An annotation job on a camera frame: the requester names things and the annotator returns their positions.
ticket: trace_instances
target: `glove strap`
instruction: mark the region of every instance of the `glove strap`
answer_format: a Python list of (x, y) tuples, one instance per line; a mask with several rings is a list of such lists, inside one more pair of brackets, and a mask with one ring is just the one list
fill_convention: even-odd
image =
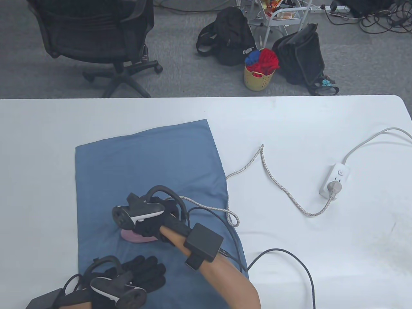
[(165, 227), (168, 227), (172, 231), (175, 231), (176, 233), (183, 235), (184, 237), (188, 237), (192, 230), (190, 227), (188, 227), (186, 224), (184, 224), (177, 218), (173, 217), (172, 215), (166, 216), (163, 225)]

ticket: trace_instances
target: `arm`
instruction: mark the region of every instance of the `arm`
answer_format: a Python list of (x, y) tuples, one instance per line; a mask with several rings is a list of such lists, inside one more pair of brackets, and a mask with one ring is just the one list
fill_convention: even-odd
[[(161, 226), (160, 232), (185, 256), (191, 252), (183, 244), (185, 237)], [(201, 274), (225, 299), (231, 309), (260, 309), (260, 300), (255, 287), (224, 256), (218, 254), (213, 262), (204, 261)]]

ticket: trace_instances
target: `office chair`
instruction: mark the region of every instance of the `office chair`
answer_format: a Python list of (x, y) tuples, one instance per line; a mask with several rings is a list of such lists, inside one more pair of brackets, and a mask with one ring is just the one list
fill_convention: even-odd
[[(60, 9), (46, 7), (45, 0), (27, 1), (38, 21), (44, 48), (50, 56), (57, 58), (62, 55), (89, 63), (113, 64), (114, 70), (83, 72), (83, 77), (90, 83), (96, 77), (111, 79), (102, 98), (109, 98), (121, 83), (128, 84), (145, 98), (150, 97), (131, 76), (149, 68), (154, 68), (156, 73), (163, 70), (157, 61), (141, 61), (146, 48), (146, 35), (155, 24), (153, 0), (100, 0), (96, 3), (110, 1), (114, 5), (103, 9), (96, 5), (96, 13), (87, 12), (84, 7), (79, 10), (78, 7), (73, 10), (77, 9), (78, 16), (68, 16), (70, 9), (67, 6), (76, 3), (84, 5), (90, 0), (55, 0), (55, 3), (65, 4), (66, 7)], [(128, 61), (132, 65), (125, 67), (124, 63)]]

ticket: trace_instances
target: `white table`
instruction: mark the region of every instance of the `white table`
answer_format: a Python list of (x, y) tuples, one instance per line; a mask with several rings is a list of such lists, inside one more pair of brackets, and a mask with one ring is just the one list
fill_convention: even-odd
[[(310, 212), (329, 166), (389, 126), (412, 132), (396, 96), (0, 101), (0, 299), (21, 309), (77, 271), (75, 147), (207, 118), (226, 173), (265, 144), (274, 177)], [(410, 308), (412, 146), (384, 134), (348, 159), (338, 200), (304, 217), (260, 159), (228, 181), (248, 263), (268, 248), (297, 255), (319, 309)], [(311, 308), (292, 258), (267, 254), (250, 271), (263, 308)]]

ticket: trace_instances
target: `chair base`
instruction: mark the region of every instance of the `chair base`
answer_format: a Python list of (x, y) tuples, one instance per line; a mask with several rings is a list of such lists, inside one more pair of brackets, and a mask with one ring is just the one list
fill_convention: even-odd
[(113, 65), (115, 68), (114, 70), (101, 70), (90, 73), (83, 72), (83, 77), (90, 83), (94, 82), (94, 79), (96, 77), (105, 77), (111, 79), (102, 95), (102, 98), (110, 98), (117, 87), (122, 83), (128, 84), (138, 93), (140, 93), (142, 97), (150, 98), (150, 94), (131, 77), (132, 75), (149, 68), (154, 68), (154, 71), (156, 73), (161, 73), (163, 71), (162, 66), (156, 60), (144, 63), (136, 63), (128, 67), (124, 67), (122, 63), (114, 63)]

